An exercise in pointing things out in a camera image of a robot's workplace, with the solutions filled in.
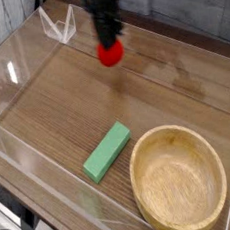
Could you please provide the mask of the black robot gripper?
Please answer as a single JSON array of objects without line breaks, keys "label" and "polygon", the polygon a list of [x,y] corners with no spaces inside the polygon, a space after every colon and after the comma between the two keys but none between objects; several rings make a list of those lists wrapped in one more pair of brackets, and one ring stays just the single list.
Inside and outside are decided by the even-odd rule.
[{"label": "black robot gripper", "polygon": [[82,6],[92,16],[100,44],[107,50],[122,35],[123,24],[119,14],[119,0],[81,0]]}]

